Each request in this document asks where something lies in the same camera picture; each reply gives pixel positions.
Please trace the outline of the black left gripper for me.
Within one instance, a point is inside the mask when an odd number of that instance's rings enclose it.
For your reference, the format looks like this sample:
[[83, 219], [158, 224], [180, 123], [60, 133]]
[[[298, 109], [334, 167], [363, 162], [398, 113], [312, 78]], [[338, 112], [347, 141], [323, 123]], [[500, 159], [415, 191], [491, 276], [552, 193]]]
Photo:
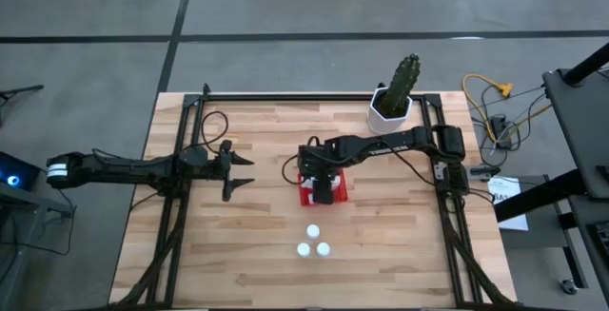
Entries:
[[213, 159], [208, 159], [202, 168], [200, 178], [206, 181], [222, 181], [222, 201], [228, 202], [231, 192], [240, 186], [254, 182], [254, 179], [232, 179], [230, 181], [230, 169], [233, 165], [254, 165], [254, 163], [243, 158], [235, 151], [231, 151], [232, 142], [223, 140]]

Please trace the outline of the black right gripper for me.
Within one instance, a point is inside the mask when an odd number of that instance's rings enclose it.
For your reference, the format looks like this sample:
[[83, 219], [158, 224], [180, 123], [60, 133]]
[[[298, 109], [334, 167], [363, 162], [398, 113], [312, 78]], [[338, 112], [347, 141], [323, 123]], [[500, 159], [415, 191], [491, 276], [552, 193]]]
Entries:
[[333, 204], [332, 181], [328, 176], [344, 168], [344, 157], [340, 152], [340, 140], [330, 139], [323, 144], [298, 146], [298, 171], [304, 178], [313, 180], [313, 202]]

